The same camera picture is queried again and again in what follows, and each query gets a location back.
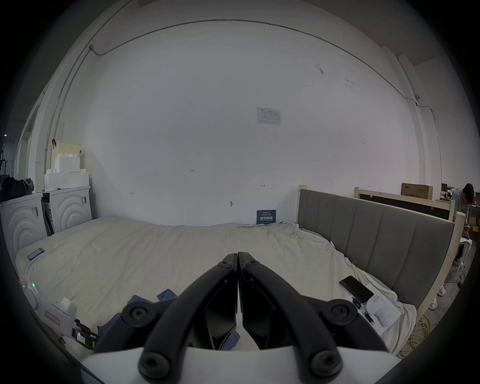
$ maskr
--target smartphone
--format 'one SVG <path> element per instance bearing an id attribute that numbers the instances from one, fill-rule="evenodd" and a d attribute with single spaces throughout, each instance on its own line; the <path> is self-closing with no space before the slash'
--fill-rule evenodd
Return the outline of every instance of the smartphone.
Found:
<path id="1" fill-rule="evenodd" d="M 35 259 L 38 255 L 42 254 L 45 252 L 43 248 L 38 248 L 36 251 L 33 251 L 31 254 L 28 255 L 28 260 L 32 261 Z"/>
<path id="2" fill-rule="evenodd" d="M 340 285 L 347 290 L 350 295 L 356 298 L 361 304 L 364 304 L 368 301 L 370 297 L 373 296 L 373 292 L 370 291 L 366 286 L 359 282 L 353 276 L 348 276 L 341 280 Z"/>

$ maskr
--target black bag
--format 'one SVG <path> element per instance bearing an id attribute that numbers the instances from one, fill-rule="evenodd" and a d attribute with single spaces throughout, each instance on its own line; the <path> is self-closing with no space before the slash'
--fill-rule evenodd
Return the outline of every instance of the black bag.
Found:
<path id="1" fill-rule="evenodd" d="M 15 180 L 13 177 L 6 177 L 0 186 L 0 203 L 30 195 L 34 185 L 32 179 Z"/>

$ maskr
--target white cabinet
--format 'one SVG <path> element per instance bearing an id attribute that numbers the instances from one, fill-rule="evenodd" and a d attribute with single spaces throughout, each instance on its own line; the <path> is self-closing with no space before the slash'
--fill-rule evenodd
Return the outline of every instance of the white cabinet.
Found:
<path id="1" fill-rule="evenodd" d="M 45 214 L 53 233 L 92 220 L 88 191 L 90 186 L 43 192 Z"/>
<path id="2" fill-rule="evenodd" d="M 3 235 L 15 269 L 17 252 L 47 237 L 41 201 L 42 194 L 33 193 L 0 204 Z"/>

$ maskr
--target yellow cable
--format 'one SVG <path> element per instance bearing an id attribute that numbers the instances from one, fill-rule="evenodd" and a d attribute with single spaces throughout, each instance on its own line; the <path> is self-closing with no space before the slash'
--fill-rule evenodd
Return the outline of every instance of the yellow cable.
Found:
<path id="1" fill-rule="evenodd" d="M 404 359 L 405 357 L 408 356 L 408 354 L 413 351 L 416 347 L 420 345 L 420 343 L 426 339 L 426 337 L 430 334 L 430 327 L 432 325 L 430 324 L 430 320 L 428 319 L 427 316 L 423 315 L 415 326 L 413 327 L 413 331 L 408 337 L 407 342 L 403 346 L 403 348 L 400 350 L 398 353 L 398 357 L 401 359 Z"/>

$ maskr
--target wall cable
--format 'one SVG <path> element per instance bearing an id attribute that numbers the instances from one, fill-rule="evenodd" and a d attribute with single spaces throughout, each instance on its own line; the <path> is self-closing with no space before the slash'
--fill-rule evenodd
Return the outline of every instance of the wall cable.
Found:
<path id="1" fill-rule="evenodd" d="M 102 24 L 102 26 L 95 32 L 95 34 L 91 37 L 91 39 L 88 41 L 88 43 L 85 45 L 84 49 L 82 50 L 82 52 L 80 53 L 79 57 L 77 58 L 77 60 L 75 61 L 75 63 L 73 64 L 72 68 L 70 69 L 70 72 L 69 74 L 67 75 L 67 79 L 65 80 L 63 86 L 62 86 L 62 89 L 60 90 L 60 93 L 59 93 L 59 96 L 57 98 L 57 102 L 55 104 L 55 107 L 53 109 L 53 113 L 52 113 L 52 119 L 50 120 L 50 126 L 48 128 L 48 137 L 50 137 L 50 130 L 51 130 L 51 126 L 52 126 L 52 123 L 53 123 L 53 118 L 55 116 L 55 112 L 56 112 L 56 109 L 57 109 L 57 104 L 58 104 L 58 101 L 60 99 L 60 95 L 67 83 L 67 80 L 68 80 L 68 77 L 70 76 L 70 73 L 72 72 L 75 64 L 77 63 L 77 61 L 79 60 L 79 58 L 81 57 L 83 51 L 85 50 L 85 48 L 87 48 L 87 46 L 91 43 L 91 41 L 93 40 L 93 38 L 98 34 L 98 32 L 100 32 L 100 30 L 105 26 L 105 24 L 107 24 L 112 17 L 114 17 L 119 11 L 121 11 L 126 5 L 128 5 L 132 0 L 129 0 L 127 3 L 125 3 L 123 6 L 121 6 L 112 16 L 110 16 L 107 21 L 105 21 L 105 23 Z M 162 27 L 162 28 L 157 28 L 157 29 L 154 29 L 152 31 L 149 31 L 149 32 L 145 32 L 144 34 L 141 34 L 139 36 L 136 36 L 136 37 L 133 37 L 127 41 L 124 41 L 123 43 L 121 44 L 118 44 L 117 46 L 103 52 L 103 53 L 98 53 L 95 51 L 94 49 L 94 46 L 93 45 L 90 45 L 88 46 L 88 49 L 91 50 L 95 55 L 97 56 L 104 56 L 106 55 L 107 53 L 110 53 L 112 51 L 114 51 L 115 49 L 121 47 L 121 46 L 124 46 L 125 44 L 128 44 L 136 39 L 139 39 L 141 37 L 144 37 L 144 36 L 147 36 L 149 34 L 152 34 L 152 33 L 155 33 L 155 32 L 159 32 L 159 31 L 163 31 L 165 29 L 170 29 L 170 28 L 174 28 L 174 27 L 178 27 L 178 26 L 182 26 L 182 25 L 189 25 L 189 24 L 199 24 L 199 23 L 208 23 L 208 22 L 224 22 L 224 21 L 236 21 L 236 22 L 244 22 L 244 23 L 256 23 L 256 24 L 264 24 L 264 25 L 270 25 L 270 26 L 276 26 L 276 27 L 279 27 L 279 28 L 284 28 L 284 29 L 288 29 L 288 30 L 291 30 L 291 31 L 295 31 L 295 32 L 299 32 L 301 34 L 304 34 L 304 35 L 307 35 L 307 36 L 311 36 L 311 37 L 314 37 L 318 40 L 321 40 L 327 44 L 330 44 L 334 47 L 336 47 L 337 49 L 349 54 L 351 57 L 354 57 L 355 59 L 357 59 L 358 61 L 362 62 L 364 65 L 366 65 L 367 67 L 369 67 L 372 71 L 374 71 L 377 75 L 379 75 L 384 81 L 386 81 L 393 89 L 395 89 L 397 91 L 397 93 L 402 96 L 405 100 L 410 100 L 410 101 L 413 101 L 415 106 L 419 107 L 419 108 L 428 108 L 430 110 L 430 112 L 432 113 L 432 116 L 433 116 L 433 123 L 435 125 L 435 131 L 436 131 L 436 134 L 437 134 L 437 141 L 438 141 L 438 144 L 439 144 L 439 153 L 440 153 L 440 173 L 441 173 L 441 177 L 440 179 L 442 180 L 442 155 L 441 155 L 441 151 L 440 151 L 440 139 L 438 137 L 438 130 L 437 130 L 437 127 L 436 127 L 436 119 L 435 119 L 435 115 L 433 113 L 433 110 L 430 106 L 422 106 L 422 105 L 418 105 L 417 101 L 414 100 L 413 98 L 411 97 L 406 97 L 405 95 L 403 95 L 402 92 L 400 92 L 400 90 L 395 87 L 387 78 L 385 78 L 380 72 L 378 72 L 374 67 L 372 67 L 370 64 L 368 64 L 367 62 L 365 62 L 364 60 L 362 60 L 361 58 L 359 58 L 358 56 L 354 55 L 353 53 L 349 52 L 348 50 L 342 48 L 341 46 L 335 44 L 335 43 L 332 43 L 331 41 L 328 41 L 322 37 L 319 37 L 317 35 L 314 35 L 314 34 L 311 34 L 311 33 L 308 33 L 308 32 L 304 32 L 304 31 L 301 31 L 299 29 L 296 29 L 296 28 L 292 28 L 292 27 L 288 27 L 288 26 L 285 26 L 285 25 L 280 25 L 280 24 L 275 24 L 275 23 L 269 23 L 269 22 L 263 22 L 263 21 L 258 21 L 258 20 L 248 20 L 248 19 L 225 19 L 225 18 L 222 18 L 222 19 L 204 19 L 204 20 L 196 20 L 196 21 L 190 21 L 190 22 L 184 22 L 184 23 L 179 23 L 179 24 L 173 24 L 173 25 L 168 25 L 168 26 L 165 26 L 165 27 Z M 65 97 L 62 101 L 62 106 L 65 102 L 65 99 L 67 98 L 67 94 L 68 94 L 68 90 L 70 89 L 70 86 L 72 85 L 72 82 L 75 78 L 75 75 L 77 74 L 78 72 L 78 68 L 77 70 L 75 71 L 73 77 L 72 77 L 72 81 L 70 83 L 70 85 L 68 86 L 67 88 L 67 92 L 65 93 Z M 60 120 L 60 113 L 61 113 L 61 110 L 62 108 L 60 107 L 60 112 L 59 112 L 59 116 L 57 118 L 57 123 L 56 123 L 56 126 L 55 126 L 55 133 L 56 133 L 56 130 L 57 130 L 57 127 L 58 127 L 58 122 Z M 47 166 L 47 148 L 45 148 L 45 160 L 44 160 L 44 167 L 45 167 L 45 171 L 46 171 L 46 166 Z"/>
<path id="2" fill-rule="evenodd" d="M 50 131 L 52 129 L 52 124 L 53 124 L 53 119 L 55 117 L 55 112 L 57 111 L 57 105 L 59 103 L 59 100 L 60 100 L 60 96 L 61 96 L 61 93 L 63 92 L 63 89 L 65 88 L 65 85 L 67 84 L 67 81 L 68 81 L 68 78 L 70 77 L 70 74 L 72 73 L 77 61 L 80 59 L 80 57 L 82 56 L 82 53 L 85 51 L 85 48 L 87 48 L 89 46 L 89 44 L 92 42 L 92 40 L 94 39 L 94 37 L 98 34 L 98 32 L 100 32 L 100 30 L 105 26 L 105 24 L 107 24 L 111 19 L 112 17 L 114 17 L 118 12 L 120 12 L 125 6 L 127 6 L 128 4 L 130 4 L 132 2 L 132 0 L 129 0 L 128 2 L 126 2 L 125 4 L 123 4 L 117 11 L 115 11 L 115 13 L 113 13 L 113 15 L 111 15 L 102 25 L 101 27 L 93 34 L 93 36 L 90 38 L 90 40 L 88 40 L 88 42 L 86 43 L 85 47 L 82 49 L 82 51 L 80 52 L 80 54 L 78 55 L 77 59 L 75 60 L 75 62 L 73 63 L 72 67 L 70 68 L 70 71 L 68 72 L 67 74 L 67 77 L 65 78 L 65 81 L 63 82 L 63 85 L 62 85 L 62 88 L 60 89 L 60 92 L 59 92 L 59 95 L 57 97 L 57 101 L 55 102 L 55 107 L 53 108 L 53 112 L 52 112 L 52 118 L 50 119 L 50 125 L 48 126 L 48 133 L 47 133 L 47 145 L 45 146 L 45 158 L 44 158 L 44 162 L 43 162 L 43 167 L 44 167 L 44 172 L 43 173 L 46 173 L 47 172 L 47 151 L 48 151 L 48 143 L 50 142 Z M 73 83 L 73 80 L 75 78 L 75 75 L 77 74 L 78 72 L 78 69 L 80 68 L 80 66 L 82 65 L 83 61 L 85 60 L 85 57 L 83 58 L 83 60 L 80 62 L 80 65 L 78 66 L 77 70 L 75 71 L 75 73 L 73 74 L 73 77 L 72 77 L 72 81 L 70 82 L 70 85 L 68 86 L 67 88 L 67 91 L 65 92 L 65 97 L 63 98 L 63 101 L 62 101 L 62 104 L 61 104 L 61 107 L 60 107 L 60 111 L 59 111 L 59 116 L 57 118 L 57 124 L 55 125 L 55 131 L 53 133 L 53 136 L 55 137 L 55 134 L 57 133 L 57 127 L 58 127 L 58 123 L 59 123 L 59 120 L 60 120 L 60 113 L 61 113 L 61 108 L 63 107 L 63 104 L 65 103 L 65 99 L 67 98 L 67 94 L 68 94 L 68 91 L 70 89 L 70 86 L 72 85 Z"/>
<path id="3" fill-rule="evenodd" d="M 400 67 L 402 67 L 402 70 L 403 70 L 403 73 L 405 74 L 405 77 L 408 79 L 408 82 L 410 83 L 410 88 L 412 88 L 412 92 L 413 94 L 415 95 L 415 98 L 419 98 L 419 96 L 417 95 L 417 92 L 415 92 L 415 89 L 413 89 L 413 85 L 412 85 L 412 82 L 410 81 L 410 78 L 408 77 L 407 75 L 407 72 L 405 71 L 405 68 L 403 68 L 403 65 L 402 63 L 400 62 L 400 60 L 398 59 L 397 57 L 397 61 L 398 61 L 398 64 L 400 64 Z M 417 105 L 418 107 L 421 107 L 421 108 L 425 108 L 425 107 L 428 107 L 430 108 L 430 112 L 432 113 L 432 117 L 433 117 L 433 125 L 435 126 L 435 133 L 437 134 L 437 142 L 438 142 L 438 156 L 440 158 L 440 183 L 442 183 L 443 181 L 443 172 L 442 172 L 442 151 L 440 149 L 440 139 L 438 137 L 438 129 L 437 129 L 437 119 L 435 118 L 435 115 L 433 113 L 433 110 L 430 106 L 419 106 Z"/>
<path id="4" fill-rule="evenodd" d="M 358 56 L 354 55 L 353 53 L 347 51 L 346 49 L 342 48 L 341 46 L 335 44 L 335 43 L 332 43 L 331 41 L 328 41 L 322 37 L 319 37 L 317 35 L 314 35 L 314 34 L 311 34 L 311 33 L 308 33 L 308 32 L 304 32 L 304 31 L 301 31 L 299 29 L 296 29 L 296 28 L 292 28 L 292 27 L 288 27 L 288 26 L 285 26 L 285 25 L 280 25 L 280 24 L 275 24 L 275 23 L 269 23 L 269 22 L 263 22 L 263 21 L 258 21 L 258 20 L 248 20 L 248 19 L 205 19 L 205 20 L 196 20 L 196 21 L 189 21 L 189 22 L 184 22 L 184 23 L 179 23 L 179 24 L 173 24 L 173 25 L 168 25 L 168 26 L 165 26 L 165 27 L 162 27 L 162 28 L 157 28 L 157 29 L 154 29 L 152 31 L 149 31 L 149 32 L 145 32 L 144 34 L 141 34 L 139 36 L 136 36 L 136 37 L 133 37 L 127 41 L 124 41 L 123 43 L 121 44 L 118 44 L 117 46 L 103 52 L 103 53 L 98 53 L 95 51 L 94 47 L 93 46 L 90 46 L 90 49 L 93 51 L 93 53 L 95 53 L 97 56 L 104 56 L 106 55 L 107 53 L 110 53 L 112 51 L 114 51 L 115 49 L 121 47 L 121 46 L 124 46 L 125 44 L 128 44 L 136 39 L 139 39 L 141 37 L 144 37 L 144 36 L 147 36 L 149 34 L 152 34 L 152 33 L 155 33 L 155 32 L 159 32 L 159 31 L 163 31 L 165 29 L 169 29 L 169 28 L 174 28 L 174 27 L 178 27 L 178 26 L 182 26 L 182 25 L 189 25 L 189 24 L 198 24 L 198 23 L 208 23 L 208 22 L 218 22 L 218 21 L 237 21 L 237 22 L 244 22 L 244 23 L 256 23 L 256 24 L 265 24 L 265 25 L 270 25 L 270 26 L 275 26 L 275 27 L 279 27 L 279 28 L 284 28 L 284 29 L 289 29 L 291 31 L 295 31 L 295 32 L 299 32 L 299 33 L 302 33 L 304 35 L 308 35 L 308 36 L 311 36 L 311 37 L 314 37 L 318 40 L 321 40 L 327 44 L 330 44 L 338 49 L 340 49 L 341 51 L 344 51 L 345 53 L 349 54 L 350 56 L 354 57 L 355 59 L 357 59 L 358 61 L 362 62 L 363 64 L 365 64 L 367 67 L 369 67 L 372 71 L 374 71 L 377 75 L 379 75 L 383 80 L 385 80 L 393 89 L 395 89 L 398 94 L 400 96 L 402 96 L 405 100 L 410 100 L 410 101 L 413 101 L 415 103 L 415 106 L 419 107 L 419 108 L 428 108 L 430 110 L 430 112 L 432 113 L 432 116 L 433 116 L 433 124 L 435 126 L 435 132 L 437 134 L 437 141 L 438 141 L 438 150 L 439 150 L 439 154 L 440 154 L 440 182 L 442 182 L 442 154 L 441 154 L 441 151 L 440 151 L 440 139 L 438 137 L 438 130 L 437 130 L 437 124 L 436 124 L 436 118 L 435 118 L 435 115 L 433 113 L 433 110 L 430 106 L 428 105 L 418 105 L 417 101 L 414 100 L 413 98 L 411 97 L 406 97 L 405 95 L 403 95 L 402 92 L 400 92 L 400 90 L 398 90 L 397 87 L 395 87 L 387 78 L 385 78 L 380 72 L 378 72 L 374 67 L 372 67 L 371 65 L 369 65 L 367 62 L 365 62 L 364 60 L 362 60 L 361 58 L 359 58 Z"/>

